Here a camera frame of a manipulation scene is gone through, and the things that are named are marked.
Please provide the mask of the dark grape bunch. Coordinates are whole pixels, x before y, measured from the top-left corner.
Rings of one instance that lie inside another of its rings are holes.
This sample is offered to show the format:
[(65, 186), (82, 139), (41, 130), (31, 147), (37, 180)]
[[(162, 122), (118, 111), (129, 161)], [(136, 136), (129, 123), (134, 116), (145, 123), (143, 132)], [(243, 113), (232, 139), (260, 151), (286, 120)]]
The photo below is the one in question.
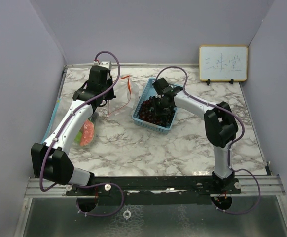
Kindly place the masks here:
[(149, 99), (143, 101), (139, 109), (139, 119), (157, 126), (168, 127), (171, 125), (174, 118), (175, 109), (173, 109), (173, 111), (168, 115), (156, 115), (153, 108), (153, 98), (155, 97), (156, 96), (150, 97)]

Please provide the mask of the blue plastic basket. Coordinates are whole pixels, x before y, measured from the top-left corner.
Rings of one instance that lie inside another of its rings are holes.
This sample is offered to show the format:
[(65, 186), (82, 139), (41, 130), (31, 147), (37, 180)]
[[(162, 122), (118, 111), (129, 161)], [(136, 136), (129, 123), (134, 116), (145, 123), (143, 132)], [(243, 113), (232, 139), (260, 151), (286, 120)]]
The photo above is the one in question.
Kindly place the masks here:
[(180, 91), (182, 86), (165, 78), (150, 78), (132, 114), (134, 124), (167, 134), (178, 110), (174, 96)]

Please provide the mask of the clear bag orange zipper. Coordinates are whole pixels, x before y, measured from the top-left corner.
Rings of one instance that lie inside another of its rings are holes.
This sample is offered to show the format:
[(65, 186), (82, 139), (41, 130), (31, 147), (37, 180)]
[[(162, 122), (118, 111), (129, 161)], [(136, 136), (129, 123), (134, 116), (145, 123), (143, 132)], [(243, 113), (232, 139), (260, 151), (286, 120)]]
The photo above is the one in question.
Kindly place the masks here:
[(114, 87), (116, 98), (108, 102), (107, 119), (119, 120), (131, 116), (139, 99), (139, 87), (130, 75), (119, 78)]

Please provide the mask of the watermelon slice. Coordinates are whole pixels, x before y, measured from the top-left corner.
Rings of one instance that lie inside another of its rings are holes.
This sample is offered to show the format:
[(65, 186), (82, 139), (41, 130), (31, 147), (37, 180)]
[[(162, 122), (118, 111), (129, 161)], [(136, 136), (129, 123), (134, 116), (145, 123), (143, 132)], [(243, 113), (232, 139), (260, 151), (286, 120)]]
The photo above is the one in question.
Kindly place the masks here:
[(84, 147), (89, 145), (93, 141), (94, 135), (95, 135), (94, 124), (91, 121), (87, 120), (83, 125), (83, 136), (81, 139), (80, 146)]

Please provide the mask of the clear bag blue zipper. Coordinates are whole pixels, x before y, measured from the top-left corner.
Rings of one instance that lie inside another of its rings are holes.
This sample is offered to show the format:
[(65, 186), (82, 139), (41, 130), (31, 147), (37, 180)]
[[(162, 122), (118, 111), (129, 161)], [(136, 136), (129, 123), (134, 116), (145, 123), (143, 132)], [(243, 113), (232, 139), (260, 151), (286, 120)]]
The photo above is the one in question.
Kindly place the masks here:
[[(56, 100), (49, 125), (41, 141), (42, 143), (51, 135), (52, 131), (58, 126), (58, 124), (66, 114), (69, 106), (70, 102), (62, 101), (61, 98), (58, 98)], [(96, 135), (96, 122), (98, 120), (98, 117), (98, 112), (94, 112), (93, 115), (85, 121), (74, 139), (75, 146), (90, 146)]]

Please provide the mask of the green leaf vegetable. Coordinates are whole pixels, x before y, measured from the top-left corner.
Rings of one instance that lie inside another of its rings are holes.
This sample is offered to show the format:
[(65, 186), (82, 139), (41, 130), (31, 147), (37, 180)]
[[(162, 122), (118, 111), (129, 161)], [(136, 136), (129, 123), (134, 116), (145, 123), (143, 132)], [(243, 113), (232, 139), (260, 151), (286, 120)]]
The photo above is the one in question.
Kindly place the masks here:
[(83, 133), (81, 131), (79, 131), (78, 134), (76, 135), (75, 139), (74, 139), (74, 142), (80, 145), (82, 136), (83, 136)]

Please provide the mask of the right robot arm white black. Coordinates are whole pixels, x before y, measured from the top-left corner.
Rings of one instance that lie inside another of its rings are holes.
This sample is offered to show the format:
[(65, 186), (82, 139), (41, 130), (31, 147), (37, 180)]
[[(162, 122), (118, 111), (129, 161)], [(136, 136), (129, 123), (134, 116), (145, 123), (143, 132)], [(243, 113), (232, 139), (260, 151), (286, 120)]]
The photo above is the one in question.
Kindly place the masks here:
[(229, 180), (234, 178), (230, 165), (230, 145), (239, 130), (228, 103), (212, 104), (188, 95), (183, 87), (172, 87), (164, 78), (157, 79), (152, 86), (158, 95), (152, 99), (157, 115), (165, 115), (177, 107), (204, 120), (206, 138), (214, 148), (212, 187), (217, 193), (224, 193), (230, 187)]

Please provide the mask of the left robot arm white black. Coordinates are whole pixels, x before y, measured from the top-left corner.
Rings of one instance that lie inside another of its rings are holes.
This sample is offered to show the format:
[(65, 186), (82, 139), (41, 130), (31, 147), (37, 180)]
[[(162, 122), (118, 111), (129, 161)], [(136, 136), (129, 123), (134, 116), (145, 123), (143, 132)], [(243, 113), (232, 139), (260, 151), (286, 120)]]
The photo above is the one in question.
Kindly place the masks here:
[(92, 66), (86, 85), (73, 94), (70, 107), (57, 128), (43, 143), (33, 144), (31, 157), (35, 177), (61, 185), (77, 185), (84, 195), (94, 191), (93, 173), (74, 167), (68, 155), (84, 123), (98, 107), (116, 97), (110, 71), (110, 61)]

